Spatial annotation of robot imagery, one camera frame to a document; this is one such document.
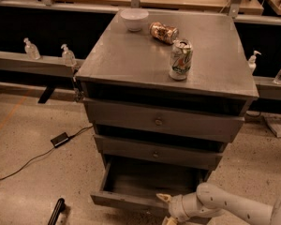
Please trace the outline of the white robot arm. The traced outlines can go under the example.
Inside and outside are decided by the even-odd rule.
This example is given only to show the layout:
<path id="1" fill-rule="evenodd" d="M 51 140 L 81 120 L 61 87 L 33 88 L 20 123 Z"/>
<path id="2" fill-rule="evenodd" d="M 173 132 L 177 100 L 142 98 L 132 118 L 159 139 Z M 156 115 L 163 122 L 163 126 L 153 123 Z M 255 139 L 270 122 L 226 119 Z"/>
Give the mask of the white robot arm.
<path id="1" fill-rule="evenodd" d="M 162 225 L 178 225 L 194 217 L 214 218 L 229 211 L 249 225 L 281 225 L 281 195 L 274 206 L 229 193 L 210 183 L 201 183 L 193 193 L 171 196 L 157 193 L 156 197 L 168 206 L 169 217 Z"/>

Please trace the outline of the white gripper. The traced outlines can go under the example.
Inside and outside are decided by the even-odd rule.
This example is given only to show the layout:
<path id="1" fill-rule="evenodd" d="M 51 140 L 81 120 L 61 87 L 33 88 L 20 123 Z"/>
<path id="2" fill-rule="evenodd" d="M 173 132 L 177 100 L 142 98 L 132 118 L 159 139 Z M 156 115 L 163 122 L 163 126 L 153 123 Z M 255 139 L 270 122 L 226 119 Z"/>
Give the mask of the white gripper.
<path id="1" fill-rule="evenodd" d="M 156 197 L 169 204 L 171 217 L 164 217 L 162 225 L 177 225 L 177 221 L 185 222 L 194 217 L 200 210 L 200 202 L 195 193 L 177 195 L 157 193 Z"/>

